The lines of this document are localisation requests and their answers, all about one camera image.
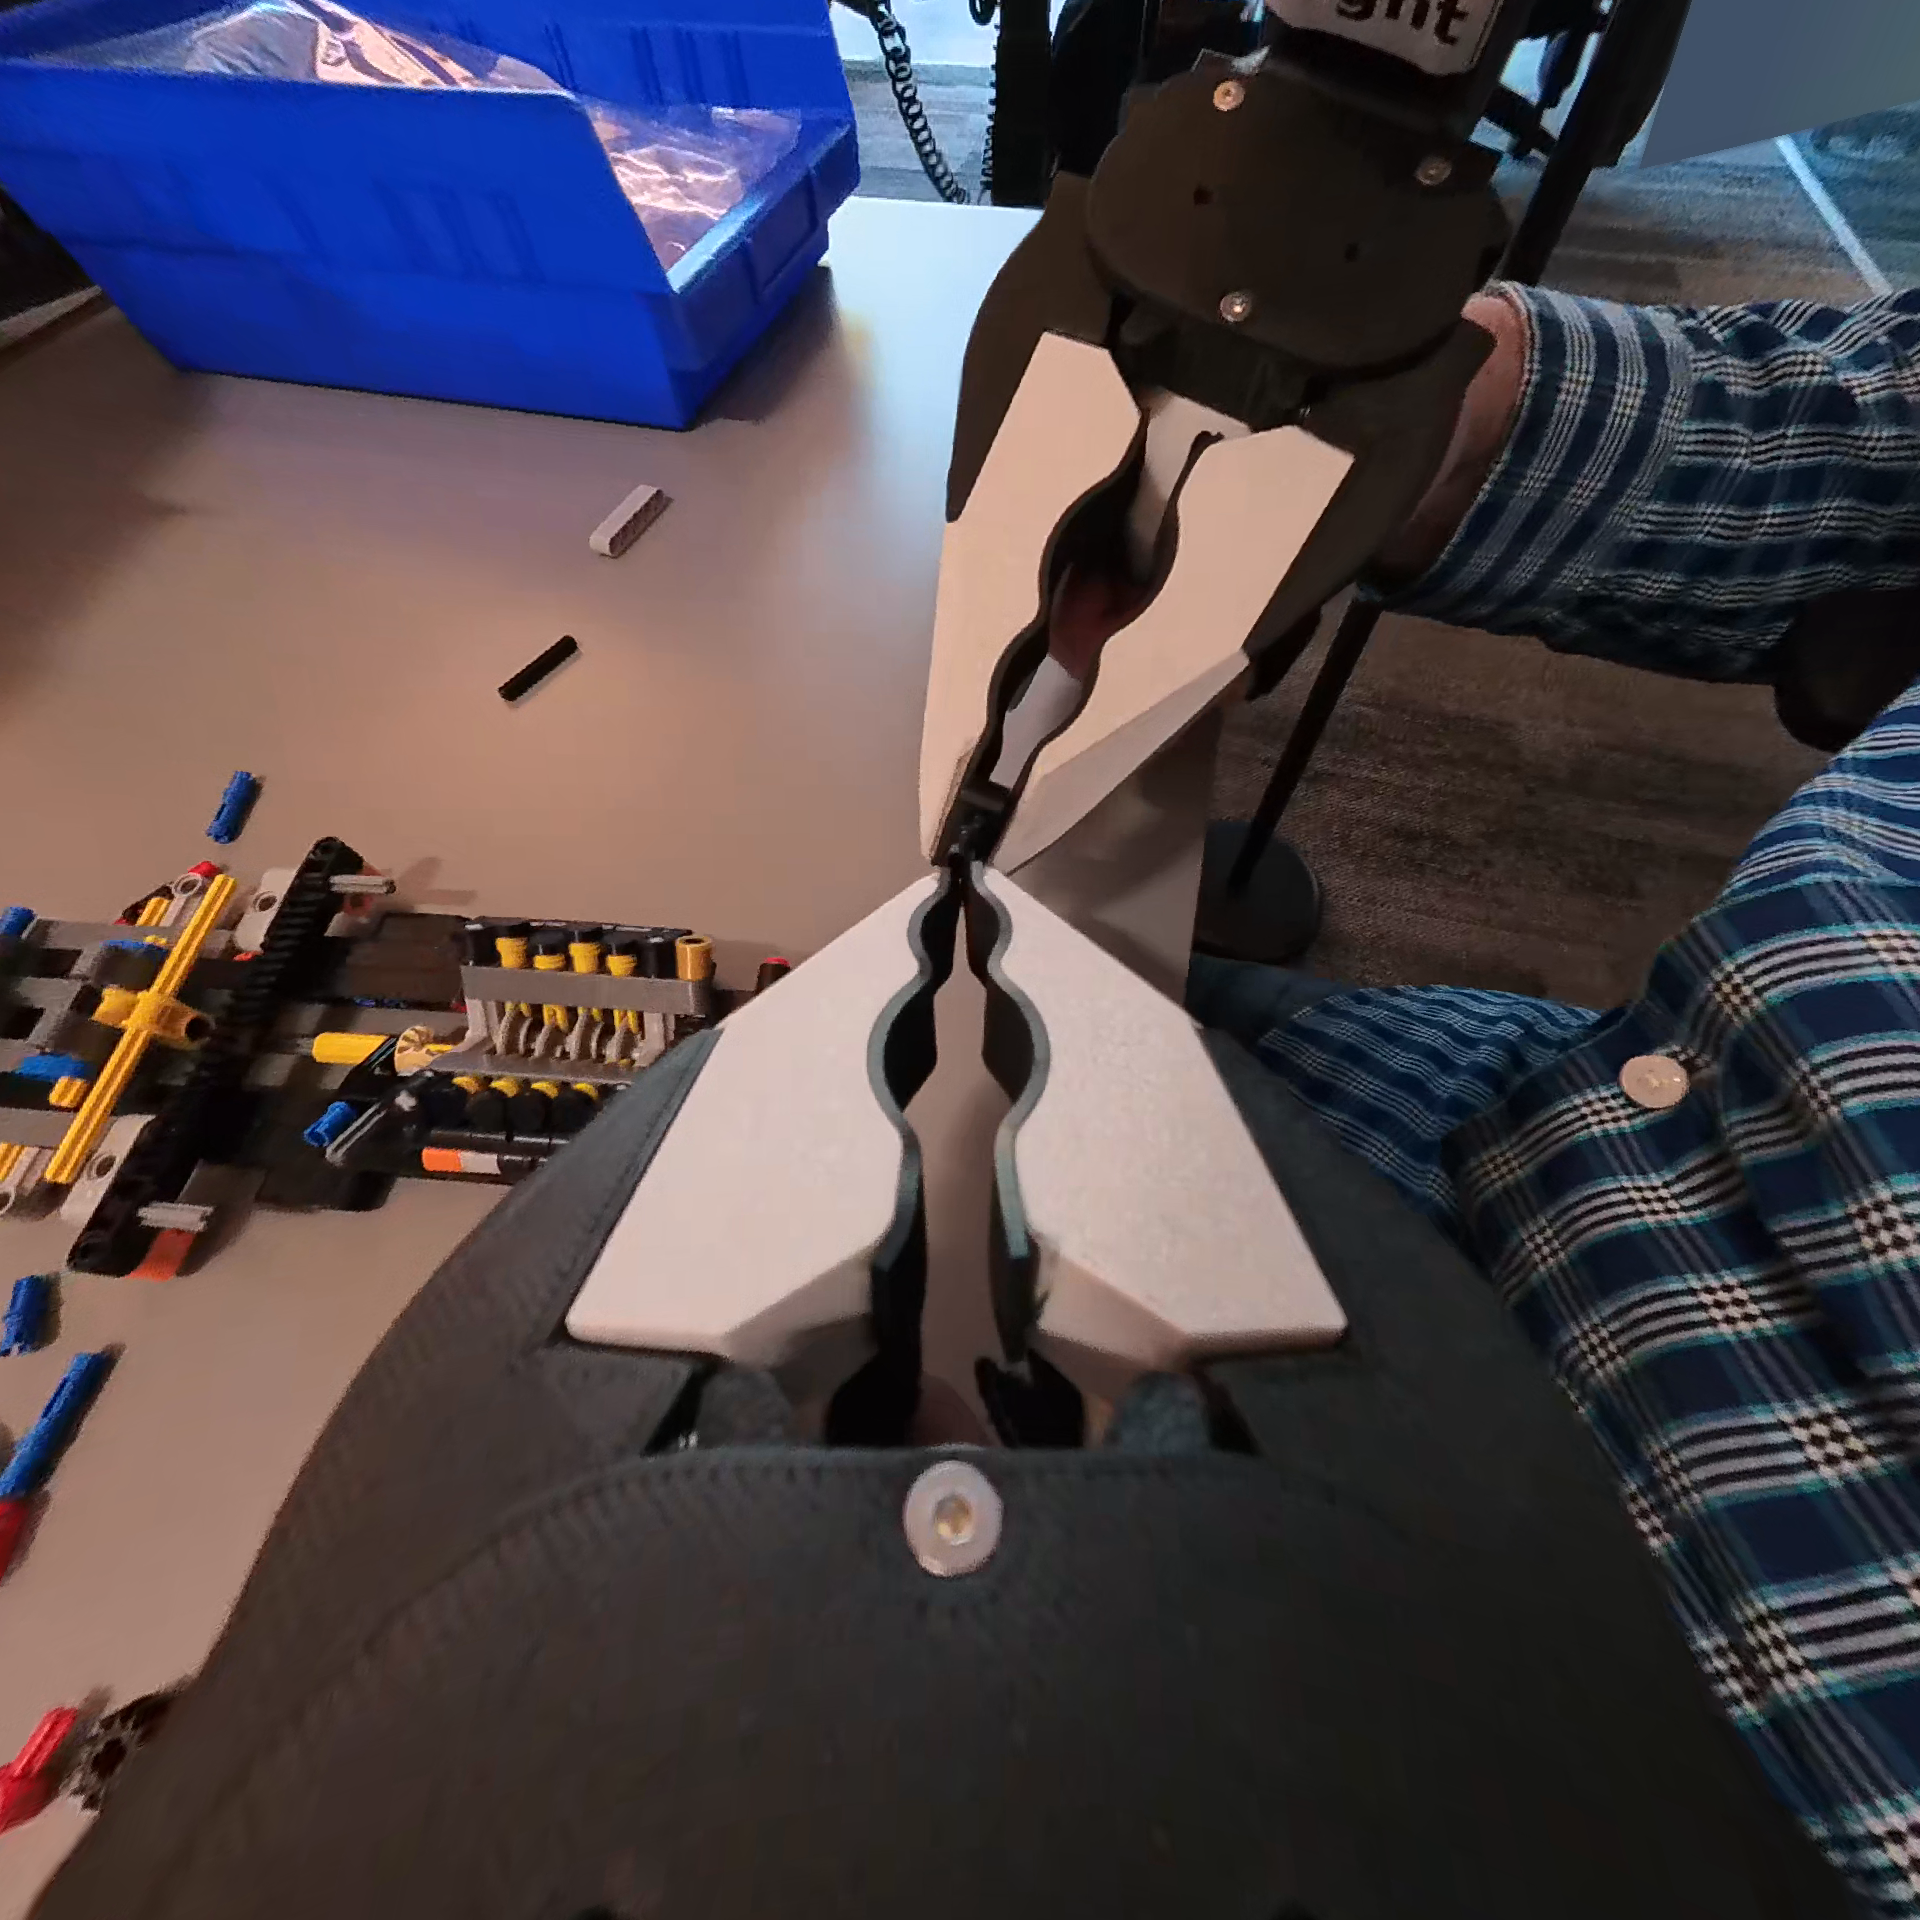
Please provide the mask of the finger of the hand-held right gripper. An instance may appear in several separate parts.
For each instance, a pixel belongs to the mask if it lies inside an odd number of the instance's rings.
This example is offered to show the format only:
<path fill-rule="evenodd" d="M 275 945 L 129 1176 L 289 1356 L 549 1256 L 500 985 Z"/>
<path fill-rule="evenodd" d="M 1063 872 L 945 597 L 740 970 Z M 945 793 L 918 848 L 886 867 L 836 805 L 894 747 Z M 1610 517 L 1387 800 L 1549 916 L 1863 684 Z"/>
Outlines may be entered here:
<path fill-rule="evenodd" d="M 1107 641 L 1076 716 L 1026 768 L 996 874 L 1047 853 L 1245 672 L 1244 643 L 1351 467 L 1349 450 L 1299 425 L 1197 452 L 1169 577 Z"/>
<path fill-rule="evenodd" d="M 1075 505 L 1116 477 L 1140 411 L 1100 346 L 1042 335 L 967 505 L 945 530 L 918 756 L 918 828 L 930 867 L 945 864 L 948 818 L 978 751 L 998 729 L 995 682 L 1045 616 L 1045 562 Z M 1014 807 L 1012 867 L 1051 847 L 1154 751 L 1131 741 L 1151 725 L 1135 665 L 1093 691 L 1065 746 L 1041 752 L 1041 796 Z"/>

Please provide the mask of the lego vehicle assembly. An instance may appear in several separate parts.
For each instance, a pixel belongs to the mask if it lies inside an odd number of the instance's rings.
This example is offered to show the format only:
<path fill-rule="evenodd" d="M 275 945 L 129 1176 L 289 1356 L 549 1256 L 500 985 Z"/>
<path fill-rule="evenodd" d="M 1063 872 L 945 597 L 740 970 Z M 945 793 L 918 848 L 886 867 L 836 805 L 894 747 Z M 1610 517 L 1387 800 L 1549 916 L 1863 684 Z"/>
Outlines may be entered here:
<path fill-rule="evenodd" d="M 105 921 L 5 904 L 3 953 L 5 1221 L 115 1280 L 196 1269 L 254 1209 L 518 1184 L 788 971 L 732 978 L 690 928 L 420 911 L 335 837 Z"/>

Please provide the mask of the person's right forearm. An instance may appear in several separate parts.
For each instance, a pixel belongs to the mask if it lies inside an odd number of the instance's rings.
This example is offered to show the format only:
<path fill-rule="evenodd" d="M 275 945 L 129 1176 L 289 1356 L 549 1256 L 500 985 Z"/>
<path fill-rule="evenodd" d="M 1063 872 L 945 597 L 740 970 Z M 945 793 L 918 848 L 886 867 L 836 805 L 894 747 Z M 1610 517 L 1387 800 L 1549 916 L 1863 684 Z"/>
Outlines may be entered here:
<path fill-rule="evenodd" d="M 1382 608 L 1685 682 L 1763 684 L 1790 627 L 1917 581 L 1917 292 L 1617 305 L 1498 282 L 1492 436 Z"/>

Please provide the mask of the person in plaid shirt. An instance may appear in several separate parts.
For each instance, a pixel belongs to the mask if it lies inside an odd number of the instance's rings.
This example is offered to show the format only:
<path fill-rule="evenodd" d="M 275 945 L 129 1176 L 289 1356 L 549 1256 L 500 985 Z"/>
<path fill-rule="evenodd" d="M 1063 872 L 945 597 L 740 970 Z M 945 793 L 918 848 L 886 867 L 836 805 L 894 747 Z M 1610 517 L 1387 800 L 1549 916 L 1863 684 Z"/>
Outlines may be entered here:
<path fill-rule="evenodd" d="M 1910 688 L 1613 1013 L 1204 956 L 1187 983 L 1492 1283 L 1873 1915 L 1917 1911 L 1915 880 Z"/>

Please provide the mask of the wide blue plastic bin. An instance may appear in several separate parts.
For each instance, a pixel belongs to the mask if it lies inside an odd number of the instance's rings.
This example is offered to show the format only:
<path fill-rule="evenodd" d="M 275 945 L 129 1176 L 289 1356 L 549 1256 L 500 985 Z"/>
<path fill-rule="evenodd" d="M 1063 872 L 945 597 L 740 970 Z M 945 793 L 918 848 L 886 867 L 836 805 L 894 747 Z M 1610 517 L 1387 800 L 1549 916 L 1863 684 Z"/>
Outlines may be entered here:
<path fill-rule="evenodd" d="M 217 10 L 5 10 L 5 191 L 178 369 L 685 427 L 858 186 L 828 5 L 351 5 L 550 91 L 87 58 Z M 772 114 L 796 145 L 665 265 L 591 106 Z"/>

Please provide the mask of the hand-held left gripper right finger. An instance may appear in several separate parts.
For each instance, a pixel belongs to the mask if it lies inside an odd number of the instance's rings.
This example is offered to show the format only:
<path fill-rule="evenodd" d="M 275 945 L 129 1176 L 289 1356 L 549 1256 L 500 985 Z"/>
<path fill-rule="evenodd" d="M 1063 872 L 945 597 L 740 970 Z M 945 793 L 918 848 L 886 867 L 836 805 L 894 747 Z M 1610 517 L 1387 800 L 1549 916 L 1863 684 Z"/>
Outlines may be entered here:
<path fill-rule="evenodd" d="M 1349 1332 L 1197 1023 L 996 872 L 975 872 L 991 1144 L 998 1437 L 1081 1437 L 1087 1404 Z"/>

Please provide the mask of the clear plastic bag in bin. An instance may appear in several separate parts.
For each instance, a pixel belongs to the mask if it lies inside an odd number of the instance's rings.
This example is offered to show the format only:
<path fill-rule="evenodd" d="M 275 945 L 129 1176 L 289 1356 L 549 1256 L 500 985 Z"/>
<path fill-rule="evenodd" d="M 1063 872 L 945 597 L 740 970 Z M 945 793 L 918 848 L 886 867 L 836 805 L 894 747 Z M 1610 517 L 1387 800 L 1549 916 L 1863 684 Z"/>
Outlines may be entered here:
<path fill-rule="evenodd" d="M 799 145 L 798 109 L 641 104 L 587 83 L 555 24 L 533 53 L 533 20 L 473 13 L 470 5 L 234 3 L 140 28 L 70 24 L 47 43 L 14 43 L 5 58 L 70 83 L 138 80 L 169 106 L 210 100 L 213 85 L 246 88 L 278 114 L 313 106 L 321 90 L 374 90 L 515 106 L 559 100 L 587 123 L 607 173 L 644 228 L 659 267 L 675 275 Z"/>

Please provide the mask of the black pole stand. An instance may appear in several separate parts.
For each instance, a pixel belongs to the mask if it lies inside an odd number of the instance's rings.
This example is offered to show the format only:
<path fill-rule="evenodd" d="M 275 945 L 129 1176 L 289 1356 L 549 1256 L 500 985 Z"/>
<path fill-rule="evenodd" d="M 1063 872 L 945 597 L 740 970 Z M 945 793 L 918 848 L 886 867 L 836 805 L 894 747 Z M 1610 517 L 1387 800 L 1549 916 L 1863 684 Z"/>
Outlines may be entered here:
<path fill-rule="evenodd" d="M 1628 95 L 1644 79 L 1646 53 L 1686 5 L 1524 5 L 1519 42 L 1538 42 L 1533 91 L 1498 80 L 1484 109 L 1513 160 L 1541 162 L 1491 276 L 1533 283 L 1559 248 L 1573 205 L 1603 164 L 1617 164 L 1644 113 Z M 1327 723 L 1377 636 L 1382 608 L 1358 593 L 1337 619 L 1299 723 L 1249 821 L 1211 824 L 1194 943 L 1197 951 L 1285 964 L 1324 925 L 1325 899 L 1313 864 L 1283 840 L 1279 818 L 1306 780 Z"/>

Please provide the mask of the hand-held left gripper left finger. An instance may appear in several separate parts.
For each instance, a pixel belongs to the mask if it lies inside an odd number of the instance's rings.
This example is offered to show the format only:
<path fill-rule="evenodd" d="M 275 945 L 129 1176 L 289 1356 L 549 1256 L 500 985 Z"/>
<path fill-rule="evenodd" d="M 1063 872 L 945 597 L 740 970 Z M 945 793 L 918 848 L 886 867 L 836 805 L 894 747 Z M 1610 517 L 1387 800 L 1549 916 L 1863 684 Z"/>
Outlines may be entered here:
<path fill-rule="evenodd" d="M 953 971 L 951 874 L 905 887 L 723 1023 L 566 1311 L 582 1344 L 721 1360 L 818 1404 L 835 1444 L 922 1405 L 922 1140 Z"/>

